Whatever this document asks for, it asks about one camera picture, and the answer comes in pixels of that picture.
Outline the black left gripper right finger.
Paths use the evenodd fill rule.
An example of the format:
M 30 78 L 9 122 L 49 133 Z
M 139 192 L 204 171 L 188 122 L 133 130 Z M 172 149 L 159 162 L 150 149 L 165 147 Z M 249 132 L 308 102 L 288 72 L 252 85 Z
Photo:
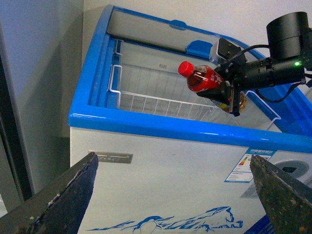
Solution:
M 250 169 L 275 233 L 310 234 L 312 189 L 260 156 L 252 156 Z

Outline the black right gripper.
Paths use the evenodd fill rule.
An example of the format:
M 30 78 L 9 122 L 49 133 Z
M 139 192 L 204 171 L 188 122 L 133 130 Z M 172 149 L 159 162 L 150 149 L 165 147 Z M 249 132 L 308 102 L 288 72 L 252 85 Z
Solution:
M 214 71 L 230 85 L 222 82 L 217 88 L 198 92 L 197 95 L 210 99 L 223 111 L 240 115 L 240 93 L 274 86 L 272 58 L 264 58 L 237 65 L 232 62 L 219 64 Z

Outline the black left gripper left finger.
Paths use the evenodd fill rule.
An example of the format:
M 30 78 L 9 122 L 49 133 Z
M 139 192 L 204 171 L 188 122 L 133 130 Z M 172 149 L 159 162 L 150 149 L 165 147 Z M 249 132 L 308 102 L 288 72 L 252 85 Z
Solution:
M 91 152 L 53 183 L 0 219 L 2 234 L 76 234 L 89 205 L 98 169 Z

